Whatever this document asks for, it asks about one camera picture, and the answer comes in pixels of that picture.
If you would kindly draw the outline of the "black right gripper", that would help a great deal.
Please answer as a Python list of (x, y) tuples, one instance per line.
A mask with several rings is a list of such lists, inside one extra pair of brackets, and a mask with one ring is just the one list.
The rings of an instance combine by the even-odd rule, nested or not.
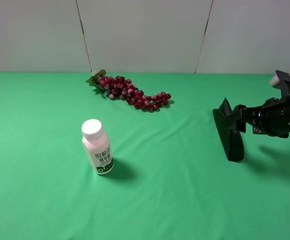
[(245, 133), (246, 123), (253, 126), (255, 134), (287, 138), (290, 133), (290, 96), (270, 98), (258, 107), (235, 106), (225, 119), (225, 129)]

